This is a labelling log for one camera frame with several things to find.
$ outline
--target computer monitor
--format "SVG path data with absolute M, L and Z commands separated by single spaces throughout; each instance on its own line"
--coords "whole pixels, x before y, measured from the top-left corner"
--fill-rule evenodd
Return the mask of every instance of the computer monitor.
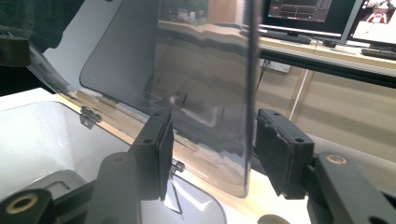
M 261 28 L 288 35 L 341 39 L 355 0 L 267 0 Z
M 348 39 L 396 48 L 395 10 L 395 0 L 363 0 Z

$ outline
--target electrical outlet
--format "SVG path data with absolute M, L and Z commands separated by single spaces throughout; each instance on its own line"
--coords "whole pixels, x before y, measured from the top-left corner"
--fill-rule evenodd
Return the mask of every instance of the electrical outlet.
M 274 65 L 275 65 L 276 63 L 274 63 L 274 62 L 269 62 L 268 63 L 268 65 L 267 65 L 267 68 L 269 68 L 269 69 L 274 69 Z
M 275 63 L 274 70 L 279 71 L 279 72 L 288 73 L 290 70 L 290 65 L 284 64 L 284 63 Z

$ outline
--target keyboard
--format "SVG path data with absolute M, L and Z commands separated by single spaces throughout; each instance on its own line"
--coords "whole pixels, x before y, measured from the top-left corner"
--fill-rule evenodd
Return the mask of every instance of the keyboard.
M 285 40 L 285 41 L 299 43 L 299 44 L 306 44 L 306 45 L 309 45 L 311 43 L 310 38 L 293 36 L 293 35 L 282 35 L 282 34 L 275 34 L 275 33 L 268 33 L 268 32 L 267 33 L 260 32 L 260 36 L 278 39 L 278 40 Z
M 381 51 L 381 50 L 372 50 L 372 49 L 362 49 L 361 54 L 370 57 L 389 59 L 396 61 L 396 52 L 391 51 Z

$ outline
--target metal screw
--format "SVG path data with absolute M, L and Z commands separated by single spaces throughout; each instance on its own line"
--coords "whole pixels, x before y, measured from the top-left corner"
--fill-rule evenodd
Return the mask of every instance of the metal screw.
M 31 208 L 33 205 L 35 205 L 35 203 L 37 203 L 37 201 L 37 195 L 33 193 L 22 195 L 21 197 L 10 203 L 7 206 L 6 211 L 10 215 L 15 215 Z
M 329 162 L 332 162 L 337 165 L 345 165 L 347 164 L 347 160 L 344 157 L 340 157 L 337 155 L 329 155 L 326 157 Z

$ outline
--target black mounting arm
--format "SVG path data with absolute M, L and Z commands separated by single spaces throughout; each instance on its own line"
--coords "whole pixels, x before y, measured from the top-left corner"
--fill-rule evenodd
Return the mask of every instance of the black mounting arm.
M 55 201 L 44 189 L 14 194 L 0 203 L 0 222 L 140 224 L 140 202 L 164 199 L 173 143 L 171 111 L 155 113 L 128 152 L 102 161 L 95 181 Z
M 396 199 L 371 184 L 352 159 L 316 155 L 314 142 L 275 111 L 259 110 L 257 122 L 255 152 L 276 194 L 307 194 L 312 223 L 396 223 Z

